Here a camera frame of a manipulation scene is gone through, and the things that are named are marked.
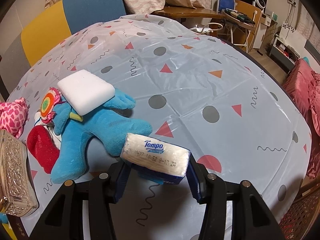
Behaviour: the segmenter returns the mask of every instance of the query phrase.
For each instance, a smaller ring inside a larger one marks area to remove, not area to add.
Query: metal screw
[[[214,173],[209,173],[209,174],[207,175],[207,178],[208,178],[208,179],[215,180],[215,179],[217,178],[217,175],[214,174]]]
[[[73,184],[73,181],[71,179],[68,179],[64,182],[64,185],[67,187],[71,186],[72,184]]]
[[[245,187],[250,187],[251,186],[251,183],[247,180],[244,180],[242,181],[242,185],[245,186]]]
[[[101,173],[101,174],[99,175],[99,178],[100,178],[100,179],[107,179],[108,177],[109,177],[108,173]]]

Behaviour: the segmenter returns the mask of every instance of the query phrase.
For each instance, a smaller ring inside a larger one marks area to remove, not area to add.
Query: wooden floor
[[[261,56],[255,49],[249,52],[249,55],[258,61],[268,72],[282,85],[288,75],[282,70],[277,63],[275,63],[271,58],[268,57],[266,51],[261,51],[263,56]]]

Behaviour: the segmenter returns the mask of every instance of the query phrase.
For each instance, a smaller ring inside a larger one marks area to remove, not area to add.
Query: pink plush toy
[[[28,108],[24,98],[12,103],[0,103],[0,128],[7,130],[18,139],[23,132],[27,114]]]

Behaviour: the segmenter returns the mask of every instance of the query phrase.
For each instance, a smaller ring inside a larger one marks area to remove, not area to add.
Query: plastic tablecloth
[[[122,114],[149,121],[152,137],[190,149],[196,161],[225,181],[249,180],[278,221],[289,209],[308,166],[309,127],[284,91],[232,46],[153,15],[96,23],[61,41],[11,93],[8,101],[25,97],[29,105],[22,141],[49,87],[81,69],[134,97],[136,107]],[[30,234],[60,185],[28,157],[40,204],[22,218]],[[89,142],[87,159],[88,172],[76,182],[92,179],[117,161],[97,138]],[[179,185],[158,185],[136,171],[123,198],[111,205],[119,240],[195,240],[204,210],[185,178]],[[225,239],[230,239],[231,224],[228,203]],[[88,235],[85,218],[85,239]]]

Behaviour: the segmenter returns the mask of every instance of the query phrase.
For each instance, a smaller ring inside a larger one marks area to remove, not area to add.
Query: red fabric
[[[55,147],[48,131],[42,125],[31,129],[28,134],[27,147],[40,166],[44,168],[44,172],[50,174],[60,151]]]
[[[283,87],[310,127],[312,143],[307,176],[314,179],[320,174],[320,74],[300,59]]]

